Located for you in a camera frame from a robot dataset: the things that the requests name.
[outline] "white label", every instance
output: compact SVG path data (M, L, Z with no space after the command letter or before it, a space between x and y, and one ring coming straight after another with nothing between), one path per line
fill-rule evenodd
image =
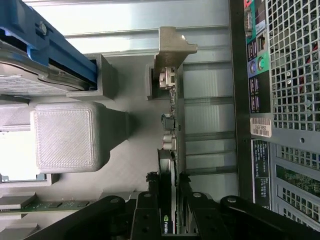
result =
M255 25L256 34L259 34L265 28L266 28L266 20L262 20L261 22Z
M251 117L250 132L252 135L271 138L271 120L266 117Z

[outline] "green circuit board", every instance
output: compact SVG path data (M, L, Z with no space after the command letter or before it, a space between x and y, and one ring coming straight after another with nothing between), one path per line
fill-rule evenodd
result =
M94 201L35 201L21 209L1 210L0 215L78 211Z

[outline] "perforated metal grille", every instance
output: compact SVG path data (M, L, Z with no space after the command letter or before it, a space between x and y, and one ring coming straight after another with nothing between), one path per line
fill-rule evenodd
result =
M280 198L282 198L283 200L285 200L286 202L291 204L294 208L303 212L308 217L314 219L316 222L318 222L318 223L320 222L319 221L319 206L317 204L314 204L311 201L306 200L305 198L300 197L299 195L297 195L294 192L289 191L288 189L285 189L285 188L283 188L282 193L280 193L280 194L278 193L278 195ZM301 221L300 219L298 221L298 218L296 218L296 216L294 216L294 219L293 219L293 215L291 213L289 214L289 212L287 213L287 216L294 221L306 224L305 222Z
M277 146L279 158L320 171L320 154L287 146Z
M275 128L320 132L320 0L268 0Z
M288 211L286 208L283 208L283 216L287 217L288 219L291 219L295 222L298 222L300 224L303 224L305 226L308 226L304 221L302 221L300 218L296 217L293 213Z

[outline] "metal bracket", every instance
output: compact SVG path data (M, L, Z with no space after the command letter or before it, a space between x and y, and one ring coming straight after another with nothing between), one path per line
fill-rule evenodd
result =
M159 79L165 67L176 68L183 63L189 54L195 54L197 44L189 44L185 36L176 32L173 26L159 28L159 53L154 60L154 77Z
M85 56L90 60L96 61L96 90L69 91L66 96L80 101L103 101L114 99L119 90L117 70L99 53L87 54Z

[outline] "barcode sticker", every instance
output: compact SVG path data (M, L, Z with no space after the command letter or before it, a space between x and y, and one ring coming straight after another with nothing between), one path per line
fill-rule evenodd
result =
M251 117L250 132L252 135L271 138L271 120L267 117Z

